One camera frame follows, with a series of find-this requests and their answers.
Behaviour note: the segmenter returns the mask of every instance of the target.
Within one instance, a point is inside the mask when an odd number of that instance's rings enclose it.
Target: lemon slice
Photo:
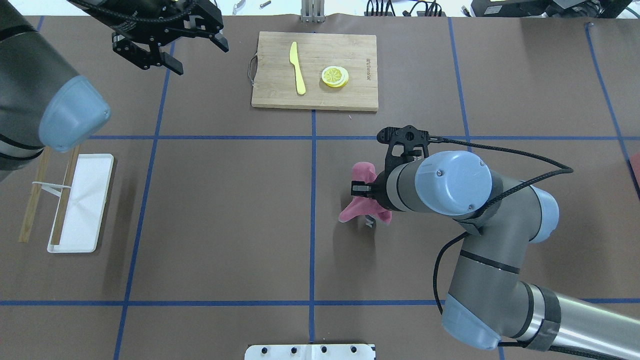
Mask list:
[[[349,81],[349,72],[340,66],[329,66],[322,71],[322,81],[332,88],[344,86]]]

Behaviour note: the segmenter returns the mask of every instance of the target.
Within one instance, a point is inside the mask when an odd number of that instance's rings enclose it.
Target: pink towel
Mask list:
[[[636,176],[636,181],[640,184],[640,152],[633,155],[630,158],[631,168],[634,169],[634,175]]]
[[[372,163],[356,163],[351,169],[351,179],[372,183],[376,179],[376,167]],[[338,220],[347,222],[358,215],[372,215],[385,224],[391,223],[391,211],[380,206],[374,199],[357,196],[342,210]]]

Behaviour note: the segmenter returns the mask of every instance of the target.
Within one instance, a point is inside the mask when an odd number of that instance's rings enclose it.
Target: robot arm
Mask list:
[[[222,13],[209,0],[68,1],[113,29],[113,51],[143,70],[165,66],[182,75],[182,63],[160,51],[180,37],[208,38],[225,53],[229,51],[222,35]]]
[[[222,14],[209,0],[69,1],[115,30],[113,51],[141,69],[181,75],[181,62],[160,50],[180,37],[208,38],[228,51]],[[8,0],[0,0],[0,84],[0,181],[45,146],[75,147],[111,116],[100,93]]]
[[[519,280],[528,244],[546,240],[558,223],[549,193],[528,186],[485,209],[522,182],[467,151],[429,156],[428,144],[441,141],[412,126],[383,129],[378,141],[389,145],[385,171],[371,184],[352,182],[352,195],[390,210],[440,213],[468,233],[442,317],[452,336],[487,350],[507,336],[533,350],[640,360],[639,321]],[[391,153],[397,145],[401,156]]]
[[[45,146],[67,151],[109,119],[98,91],[0,0],[0,181]]]

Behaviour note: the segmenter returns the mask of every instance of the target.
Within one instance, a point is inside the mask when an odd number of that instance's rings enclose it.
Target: yellow plastic knife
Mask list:
[[[291,44],[291,50],[289,50],[289,62],[296,69],[296,91],[298,92],[298,95],[305,95],[307,88],[305,87],[305,81],[302,79],[302,72],[300,71],[297,42],[293,42]]]

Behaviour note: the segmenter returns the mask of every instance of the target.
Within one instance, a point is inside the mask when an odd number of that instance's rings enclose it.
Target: white metal plate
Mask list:
[[[375,359],[376,346],[368,344],[252,345],[244,353],[244,360]]]
[[[53,229],[51,229],[47,251],[93,252],[95,250],[112,171],[113,155],[111,154],[80,154],[78,156],[60,244],[51,245],[51,235],[53,235]]]

